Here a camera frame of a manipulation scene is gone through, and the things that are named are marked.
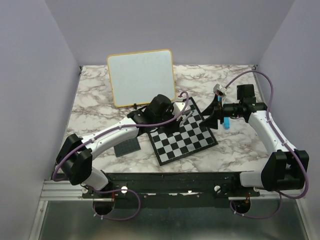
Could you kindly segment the yellow framed whiteboard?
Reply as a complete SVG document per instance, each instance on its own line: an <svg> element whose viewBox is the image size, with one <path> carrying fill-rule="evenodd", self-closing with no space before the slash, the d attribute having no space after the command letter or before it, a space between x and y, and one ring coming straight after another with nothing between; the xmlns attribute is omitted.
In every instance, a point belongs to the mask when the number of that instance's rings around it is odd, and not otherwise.
<svg viewBox="0 0 320 240"><path fill-rule="evenodd" d="M112 54L106 61L117 108L148 104L158 94L176 97L171 50Z"/></svg>

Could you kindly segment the white whiteboard marker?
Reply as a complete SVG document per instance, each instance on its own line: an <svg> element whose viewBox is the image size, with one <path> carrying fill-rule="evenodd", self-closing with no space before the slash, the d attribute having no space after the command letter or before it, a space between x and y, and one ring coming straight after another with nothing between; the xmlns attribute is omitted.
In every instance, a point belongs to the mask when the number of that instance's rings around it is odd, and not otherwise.
<svg viewBox="0 0 320 240"><path fill-rule="evenodd" d="M194 111L191 110L187 116L182 118L182 121L180 122L180 126L183 126L185 124L185 122L193 115Z"/></svg>

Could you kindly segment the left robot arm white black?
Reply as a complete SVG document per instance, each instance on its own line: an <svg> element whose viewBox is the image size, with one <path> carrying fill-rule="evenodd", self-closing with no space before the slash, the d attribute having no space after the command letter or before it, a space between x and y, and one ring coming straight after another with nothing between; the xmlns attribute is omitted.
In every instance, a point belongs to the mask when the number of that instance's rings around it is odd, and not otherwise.
<svg viewBox="0 0 320 240"><path fill-rule="evenodd" d="M111 181L102 170L93 167L93 160L106 150L154 129L163 129L169 134L178 132L183 115L190 110L188 98L171 101L165 95L158 94L148 105L131 111L104 130L83 137L71 134L56 157L52 179L59 182L58 171L62 170L73 186L82 184L93 189L99 197L107 197L111 191Z"/></svg>

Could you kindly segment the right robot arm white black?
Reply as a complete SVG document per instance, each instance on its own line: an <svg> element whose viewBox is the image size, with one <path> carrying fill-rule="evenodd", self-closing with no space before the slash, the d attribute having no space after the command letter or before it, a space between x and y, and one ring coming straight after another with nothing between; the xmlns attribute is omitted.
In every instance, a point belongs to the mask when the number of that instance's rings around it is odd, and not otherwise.
<svg viewBox="0 0 320 240"><path fill-rule="evenodd" d="M241 196L248 188L266 191L302 189L305 184L303 172L308 168L309 155L285 138L267 112L267 105L257 102L253 84L239 85L236 90L238 102L224 103L227 89L216 84L213 88L214 99L202 112L206 119L199 125L217 129L225 118L243 118L255 130L269 157L261 170L241 172L239 178L230 183L230 191Z"/></svg>

